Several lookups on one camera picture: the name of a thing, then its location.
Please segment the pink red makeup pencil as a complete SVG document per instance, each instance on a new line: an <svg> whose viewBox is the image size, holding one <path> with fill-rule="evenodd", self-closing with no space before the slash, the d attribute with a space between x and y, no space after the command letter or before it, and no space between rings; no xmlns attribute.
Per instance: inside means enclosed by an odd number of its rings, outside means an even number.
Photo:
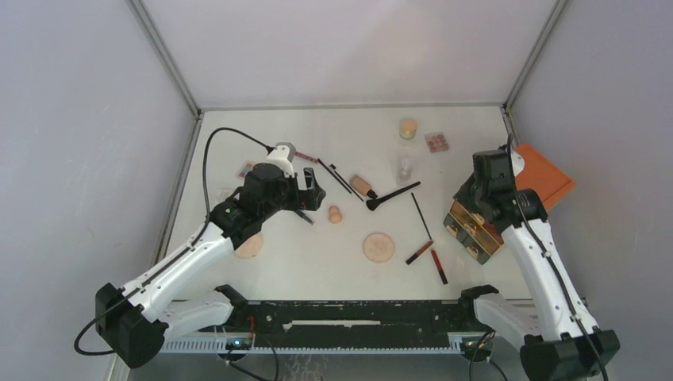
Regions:
<svg viewBox="0 0 673 381"><path fill-rule="evenodd" d="M306 160L306 161L309 161L309 162L311 162L311 163L319 163L319 160L318 160L317 158L314 158L314 157L312 157L312 156L306 155L306 154L304 154L304 153L296 152L295 155L296 155L298 158L302 159L302 160Z"/></svg>

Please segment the black concealer stick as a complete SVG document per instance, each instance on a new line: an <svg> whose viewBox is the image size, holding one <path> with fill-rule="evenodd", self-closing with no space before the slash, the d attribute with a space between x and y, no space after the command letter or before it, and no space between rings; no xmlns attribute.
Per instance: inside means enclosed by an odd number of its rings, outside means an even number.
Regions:
<svg viewBox="0 0 673 381"><path fill-rule="evenodd" d="M301 210L296 210L295 213L303 220L309 223L310 225L314 225L314 220L310 218L306 213L302 212Z"/></svg>

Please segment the orange clear drawer organizer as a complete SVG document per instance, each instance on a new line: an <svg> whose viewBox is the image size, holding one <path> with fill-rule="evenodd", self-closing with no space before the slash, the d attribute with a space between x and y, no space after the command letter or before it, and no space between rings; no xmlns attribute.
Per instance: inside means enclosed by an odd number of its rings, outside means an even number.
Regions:
<svg viewBox="0 0 673 381"><path fill-rule="evenodd" d="M512 202L497 208L469 210L463 204L465 183L453 196L444 227L479 264L485 264L504 246L502 233L509 226L544 217L576 187L576 182L529 144L496 148L510 154L516 193Z"/></svg>

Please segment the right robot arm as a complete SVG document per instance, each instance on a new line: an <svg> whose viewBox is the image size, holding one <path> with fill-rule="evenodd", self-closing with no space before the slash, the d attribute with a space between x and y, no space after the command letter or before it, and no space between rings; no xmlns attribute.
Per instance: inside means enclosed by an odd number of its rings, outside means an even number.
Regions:
<svg viewBox="0 0 673 381"><path fill-rule="evenodd" d="M469 330L484 325L519 352L530 380L576 380L600 375L621 347L603 330L576 291L556 250L548 214L537 193L517 189L509 149L477 152L473 172L458 194L467 208L491 223L514 254L537 317L521 313L493 287L464 291L458 310Z"/></svg>

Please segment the long black makeup pencil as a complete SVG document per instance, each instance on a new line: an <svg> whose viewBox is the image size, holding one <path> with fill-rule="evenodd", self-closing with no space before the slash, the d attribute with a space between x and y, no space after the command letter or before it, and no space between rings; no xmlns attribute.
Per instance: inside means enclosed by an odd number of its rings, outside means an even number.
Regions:
<svg viewBox="0 0 673 381"><path fill-rule="evenodd" d="M333 171L328 165L326 165L320 158L317 159L317 162L349 193L352 194L350 188L337 176L336 172Z"/></svg>

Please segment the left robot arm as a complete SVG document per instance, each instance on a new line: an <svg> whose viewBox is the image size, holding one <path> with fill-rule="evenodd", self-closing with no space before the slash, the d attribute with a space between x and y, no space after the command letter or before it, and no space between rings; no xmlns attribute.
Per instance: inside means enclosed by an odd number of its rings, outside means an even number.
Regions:
<svg viewBox="0 0 673 381"><path fill-rule="evenodd" d="M232 255L281 210L316 211L325 191L314 170L303 170L306 189L298 175L286 176L270 163L257 164L226 200L217 204L206 222L184 244L124 286L111 283L95 295L94 323L98 335L132 369L154 358L163 345L201 328L222 324L242 329L247 308L218 289L193 300L175 301L187 284L212 264Z"/></svg>

